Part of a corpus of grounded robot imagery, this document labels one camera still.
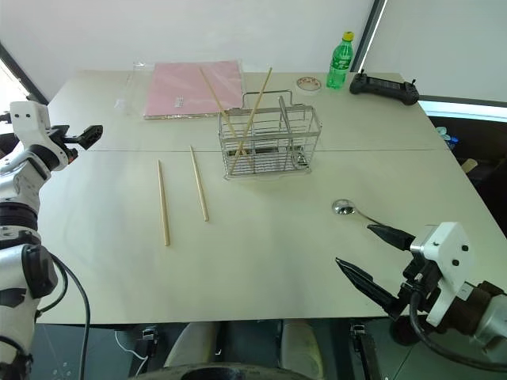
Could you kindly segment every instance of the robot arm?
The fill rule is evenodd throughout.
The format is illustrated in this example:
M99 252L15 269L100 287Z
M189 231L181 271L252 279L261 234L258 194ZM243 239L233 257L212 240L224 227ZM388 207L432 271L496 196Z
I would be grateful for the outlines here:
M384 225L368 229L394 247L410 251L413 259L403 271L406 281L398 297L373 282L362 269L337 259L353 285L397 320L410 305L410 323L417 336L439 355L487 371L507 371L507 296L483 282L466 282L473 266L473 251L463 227L456 222L427 226L418 235ZM492 363L464 358L432 342L419 325L417 311L428 313L427 328L439 333L449 328L470 336Z
M12 121L22 147L0 160L0 378L19 379L29 373L36 308L58 283L37 233L39 190L51 171L78 156L66 144L88 149L101 137L102 126L67 137L69 127L51 127L47 107L33 101L13 102L3 119Z

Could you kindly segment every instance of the pink paper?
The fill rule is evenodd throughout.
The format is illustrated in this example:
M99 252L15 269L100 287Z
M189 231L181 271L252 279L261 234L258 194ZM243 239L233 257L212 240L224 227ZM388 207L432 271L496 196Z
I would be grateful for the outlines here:
M144 116L157 119L219 112L199 67L202 67L224 109L242 106L241 75L237 61L157 63Z

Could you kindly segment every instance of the plastic bottle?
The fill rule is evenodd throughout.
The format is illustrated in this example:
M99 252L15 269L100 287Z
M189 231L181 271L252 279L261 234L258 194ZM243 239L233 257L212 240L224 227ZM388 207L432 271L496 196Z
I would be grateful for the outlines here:
M330 72L327 75L326 86L330 89L340 89L345 83L350 62L352 61L352 41L354 33L345 32L341 43L336 46L331 59Z

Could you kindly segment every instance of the game controller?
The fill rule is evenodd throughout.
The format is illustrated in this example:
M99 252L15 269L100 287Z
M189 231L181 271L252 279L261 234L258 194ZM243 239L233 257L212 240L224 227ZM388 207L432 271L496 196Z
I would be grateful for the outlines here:
M393 97L399 99L405 105L414 105L419 100L419 92L415 85L415 79L409 82L393 82L385 79L368 77L364 70L354 76L350 83L350 92L358 93L376 93L383 97Z

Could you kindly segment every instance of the chopstick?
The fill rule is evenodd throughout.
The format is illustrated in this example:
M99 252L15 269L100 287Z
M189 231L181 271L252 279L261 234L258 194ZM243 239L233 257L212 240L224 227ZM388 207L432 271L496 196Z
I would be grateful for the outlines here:
M206 206L206 199L204 198L203 184L200 181L199 169L197 168L196 155L193 153L193 148L190 146L190 154L192 155L193 172L196 175L197 191L199 192L200 206L203 209L204 221L209 220L208 206Z
M170 244L169 238L169 216L167 214L166 190L164 188L164 177L162 175L162 164L158 162L158 190L160 191L160 208L162 210L162 227L164 229L164 243L166 246Z
M254 121L255 112L257 112L257 108L259 107L259 104L261 103L262 95L264 94L266 86L268 85L268 80L269 80L269 77L271 76L272 70L273 70L273 68L270 67L268 74L266 75L266 79L264 80L264 84L262 85L261 92L259 92L259 96L257 97L257 101L255 102L255 105L252 108L252 112L250 113L250 117L248 118L248 122L246 123L246 128L243 130L243 138L245 138L246 135L248 135L248 131L250 130L250 127L252 126L252 123ZM234 161L232 162L231 174L234 172L234 168L236 167L236 164L238 163L239 152L243 150L244 144L245 144L245 140L242 140L239 143L239 148L238 148L238 150L236 150L236 155L234 156Z
M199 71L200 71L200 74L203 76L203 79L206 82L206 85L208 86L210 93L212 93L213 99L215 99L215 103L218 106L220 113L222 114L222 117L227 122L227 126L229 127L229 132L232 134L232 137L238 137L238 135L236 134L236 131L232 127L231 121L229 120L229 116L225 113L225 110L222 107L222 103L220 103L219 98L216 96L215 90L213 89L213 86L210 83L210 81L208 80L208 77L204 73L202 67L199 67ZM252 170L254 170L254 165L252 164L252 159L250 157L248 157L247 152L243 149L243 150L241 150L241 153L244 156L246 156L246 159L248 160L250 167L252 168Z

